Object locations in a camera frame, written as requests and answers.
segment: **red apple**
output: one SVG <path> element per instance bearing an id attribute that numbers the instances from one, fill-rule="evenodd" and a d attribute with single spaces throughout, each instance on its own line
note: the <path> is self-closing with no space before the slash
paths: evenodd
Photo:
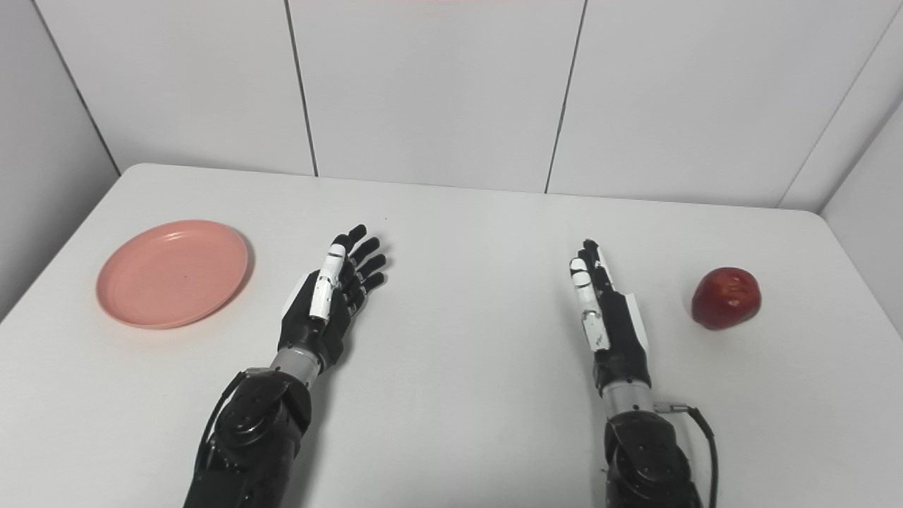
<path id="1" fill-rule="evenodd" d="M 693 295 L 693 320 L 710 330 L 738 325 L 762 307 L 759 283 L 748 271 L 723 267 L 709 272 Z"/>

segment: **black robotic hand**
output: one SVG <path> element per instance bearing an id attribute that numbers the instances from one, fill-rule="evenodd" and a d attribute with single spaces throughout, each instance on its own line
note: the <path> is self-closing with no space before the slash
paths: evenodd
<path id="1" fill-rule="evenodd" d="M 185 508 L 277 508 L 311 424 L 309 388 L 341 356 L 351 318 L 385 276 L 363 224 L 336 237 L 283 317 L 269 368 L 240 372 L 204 429 Z"/>
<path id="2" fill-rule="evenodd" d="M 386 278 L 377 272 L 386 264 L 372 237 L 351 252 L 367 234 L 363 224 L 332 241 L 323 267 L 311 273 L 283 317 L 279 350 L 304 349 L 316 354 L 320 372 L 330 368 L 344 350 L 342 338 L 370 291 Z"/>
<path id="3" fill-rule="evenodd" d="M 646 330 L 636 298 L 615 289 L 595 241 L 583 243 L 570 268 L 583 331 L 593 352 L 596 388 L 608 419 L 606 506 L 701 508 L 674 427 L 656 413 Z"/>

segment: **table surface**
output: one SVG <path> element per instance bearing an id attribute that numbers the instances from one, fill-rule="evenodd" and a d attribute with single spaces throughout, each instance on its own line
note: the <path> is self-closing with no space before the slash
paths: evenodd
<path id="1" fill-rule="evenodd" d="M 104 315 L 107 257 L 180 219 L 241 232 L 247 285 L 174 330 Z M 386 244 L 388 282 L 313 389 L 284 506 L 603 506 L 604 415 L 567 269 L 584 238 L 637 294 L 657 397 L 714 427 L 721 506 L 903 497 L 903 341 L 816 215 L 139 165 L 0 325 L 3 505 L 181 506 L 220 392 L 269 364 L 292 288 L 359 222 Z M 764 306 L 711 332 L 689 300 L 724 265 L 756 275 Z M 673 420 L 705 492 L 704 439 Z"/>

